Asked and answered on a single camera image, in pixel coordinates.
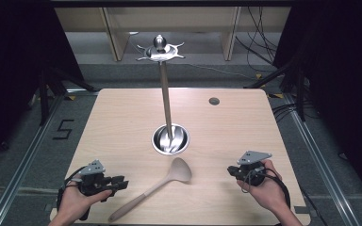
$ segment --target metal bowl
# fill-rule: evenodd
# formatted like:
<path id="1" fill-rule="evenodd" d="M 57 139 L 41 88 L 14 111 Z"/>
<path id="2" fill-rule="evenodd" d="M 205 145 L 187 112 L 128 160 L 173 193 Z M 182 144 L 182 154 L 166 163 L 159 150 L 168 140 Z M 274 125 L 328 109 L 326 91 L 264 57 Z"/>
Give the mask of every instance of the metal bowl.
<path id="1" fill-rule="evenodd" d="M 158 127 L 152 136 L 152 144 L 156 151 L 165 155 L 176 155 L 184 152 L 189 145 L 188 131 L 178 124 L 172 124 L 173 139 L 169 138 L 167 126 Z"/>

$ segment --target gray floor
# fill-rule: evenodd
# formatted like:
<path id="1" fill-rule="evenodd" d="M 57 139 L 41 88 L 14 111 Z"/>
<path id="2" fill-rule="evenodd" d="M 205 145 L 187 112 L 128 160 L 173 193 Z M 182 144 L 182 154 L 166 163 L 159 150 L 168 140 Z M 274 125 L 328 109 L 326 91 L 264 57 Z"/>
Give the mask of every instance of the gray floor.
<path id="1" fill-rule="evenodd" d="M 135 45 L 150 46 L 156 33 L 139 33 L 130 38 L 123 60 L 114 62 L 109 50 L 107 36 L 102 33 L 78 34 L 69 33 L 68 38 L 74 49 L 75 56 L 86 81 L 97 88 L 152 88 L 159 87 L 157 65 L 148 60 L 136 61 L 141 54 Z M 248 55 L 247 51 L 236 42 L 231 61 L 224 61 L 220 46 L 220 34 L 217 33 L 162 33 L 168 43 L 184 42 L 180 55 L 184 59 L 175 59 L 168 63 L 168 75 L 171 87 L 228 87 L 241 89 L 256 81 L 258 74 L 266 75 L 273 71 L 264 60 Z M 246 34 L 238 34 L 241 40 L 249 44 Z M 279 34 L 268 34 L 268 39 L 277 43 Z M 257 52 L 266 56 L 267 52 L 260 47 L 254 47 Z M 280 93 L 278 85 L 282 76 L 271 81 L 264 89 L 268 94 Z M 67 84 L 68 89 L 78 87 Z M 79 138 L 93 107 L 96 95 L 84 92 L 74 93 L 75 98 L 56 98 L 51 104 L 56 106 L 52 118 L 42 131 L 39 125 L 41 110 L 38 100 L 31 109 L 23 115 L 18 126 L 8 138 L 10 148 L 0 152 L 0 201 L 5 195 L 5 188 L 10 185 L 19 166 L 24 166 L 24 156 L 30 153 L 31 147 L 35 152 L 25 168 L 20 180 L 15 198 L 8 203 L 8 211 L 2 225 L 47 225 L 49 214 L 54 205 L 60 183 L 70 165 Z M 269 98 L 272 107 L 284 105 L 285 98 Z M 331 175 L 337 182 L 343 197 L 352 207 L 354 217 L 362 225 L 362 184 L 356 173 L 345 161 L 337 156 L 338 145 L 328 132 L 321 119 L 317 119 L 316 110 L 307 108 L 305 126 L 324 158 L 325 166 L 329 167 Z M 63 137 L 58 127 L 63 120 L 74 120 L 64 123 L 65 128 L 71 128 L 68 139 Z M 299 184 L 310 199 L 315 203 L 319 212 L 328 225 L 357 225 L 347 223 L 346 217 L 338 210 L 338 203 L 333 191 L 324 182 L 321 170 L 312 157 L 312 152 L 298 129 L 299 123 L 293 113 L 287 114 L 278 122 L 282 138 L 285 142 L 292 167 L 295 170 Z M 42 134 L 41 139 L 34 139 Z M 310 225 L 323 225 L 317 217 L 308 199 L 312 222 Z"/>

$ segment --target hand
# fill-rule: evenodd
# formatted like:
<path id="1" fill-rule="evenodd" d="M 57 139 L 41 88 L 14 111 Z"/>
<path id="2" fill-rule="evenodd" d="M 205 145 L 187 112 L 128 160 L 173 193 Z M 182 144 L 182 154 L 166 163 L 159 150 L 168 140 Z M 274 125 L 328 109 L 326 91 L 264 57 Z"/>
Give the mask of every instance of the hand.
<path id="1" fill-rule="evenodd" d="M 282 180 L 281 175 L 275 170 L 271 160 L 266 159 L 263 160 L 262 163 L 264 164 L 265 169 L 270 169 L 275 172 L 274 174 L 274 172 L 267 170 L 267 174 L 270 176 L 277 176 L 280 180 Z M 284 205 L 287 206 L 284 192 L 281 187 L 270 178 L 266 177 L 260 186 L 249 186 L 243 181 L 237 181 L 237 183 L 244 190 L 249 191 L 249 193 L 251 193 L 251 195 L 263 208 L 272 211 L 273 208 L 279 208 L 280 206 L 284 207 Z"/>
<path id="2" fill-rule="evenodd" d="M 270 169 L 267 170 L 267 174 L 273 177 L 277 176 L 282 180 L 281 175 L 275 170 L 271 160 L 266 159 L 263 160 L 262 163 L 265 169 Z M 274 180 L 266 177 L 259 186 L 249 186 L 240 180 L 237 181 L 237 184 L 244 190 L 249 191 L 263 208 L 272 211 L 282 225 L 302 225 L 289 209 L 283 190 Z"/>
<path id="3" fill-rule="evenodd" d="M 93 196 L 85 196 L 78 190 L 76 182 L 70 182 L 64 190 L 58 213 L 49 226 L 73 224 L 87 212 L 91 205 L 104 200 L 111 192 L 111 190 L 105 190 Z"/>

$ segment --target metal bracket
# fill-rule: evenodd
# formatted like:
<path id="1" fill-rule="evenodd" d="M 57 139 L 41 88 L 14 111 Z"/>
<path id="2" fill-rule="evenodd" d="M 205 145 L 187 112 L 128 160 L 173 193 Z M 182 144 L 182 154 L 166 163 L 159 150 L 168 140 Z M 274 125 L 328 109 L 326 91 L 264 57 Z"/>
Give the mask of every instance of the metal bracket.
<path id="1" fill-rule="evenodd" d="M 272 154 L 248 151 L 237 161 L 237 163 L 239 165 L 251 165 L 269 157 L 272 157 Z"/>
<path id="2" fill-rule="evenodd" d="M 105 172 L 106 169 L 102 165 L 102 163 L 96 159 L 93 162 L 89 163 L 84 169 L 82 169 L 79 173 L 81 175 L 91 175 L 95 173 Z"/>

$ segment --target metal rod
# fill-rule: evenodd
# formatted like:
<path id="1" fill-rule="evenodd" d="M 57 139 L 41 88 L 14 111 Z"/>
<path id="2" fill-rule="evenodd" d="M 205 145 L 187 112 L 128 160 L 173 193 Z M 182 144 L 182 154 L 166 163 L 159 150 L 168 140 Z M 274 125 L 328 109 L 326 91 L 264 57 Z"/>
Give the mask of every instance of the metal rod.
<path id="1" fill-rule="evenodd" d="M 166 117 L 167 134 L 169 140 L 173 140 L 172 114 L 170 112 L 169 82 L 167 81 L 166 61 L 158 62 L 160 68 L 161 91 L 163 93 L 164 114 Z"/>

